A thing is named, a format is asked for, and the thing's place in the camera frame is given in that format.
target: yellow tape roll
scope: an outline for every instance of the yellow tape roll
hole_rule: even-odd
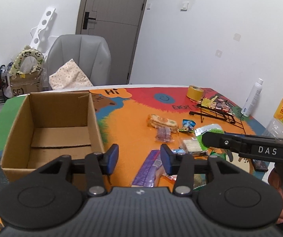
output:
[[[196,86],[189,86],[188,93],[186,94],[192,100],[200,101],[203,97],[204,90]]]

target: blue snack bag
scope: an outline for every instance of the blue snack bag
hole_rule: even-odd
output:
[[[196,125],[196,123],[193,120],[183,119],[182,120],[182,128],[179,129],[179,131],[180,132],[194,133],[195,125]]]

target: cardboard bag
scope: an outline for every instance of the cardboard bag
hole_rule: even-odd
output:
[[[42,84],[37,72],[11,76],[10,83],[13,96],[42,91]]]

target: green mat area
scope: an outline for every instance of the green mat area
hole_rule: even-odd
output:
[[[8,99],[0,112],[0,150],[3,150],[16,114],[25,96]]]

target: cardboard box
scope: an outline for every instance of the cardboard box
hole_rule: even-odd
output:
[[[61,155],[83,159],[92,152],[104,153],[104,147],[90,93],[31,93],[13,122],[0,165],[15,181]],[[79,181],[83,189],[84,177]]]
[[[10,85],[13,96],[42,91],[42,84],[37,72],[11,76]]]

